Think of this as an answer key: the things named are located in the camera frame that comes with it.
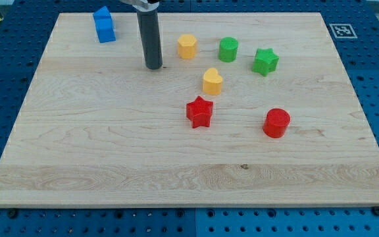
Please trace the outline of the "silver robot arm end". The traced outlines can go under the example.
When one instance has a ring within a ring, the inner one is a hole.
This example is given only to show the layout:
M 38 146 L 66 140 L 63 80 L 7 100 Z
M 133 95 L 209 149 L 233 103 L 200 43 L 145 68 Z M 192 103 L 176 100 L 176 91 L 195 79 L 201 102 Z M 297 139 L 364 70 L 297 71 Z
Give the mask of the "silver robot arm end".
M 128 4 L 133 6 L 139 11 L 153 11 L 155 10 L 159 5 L 159 1 L 152 1 L 152 0 L 119 0 L 122 3 Z

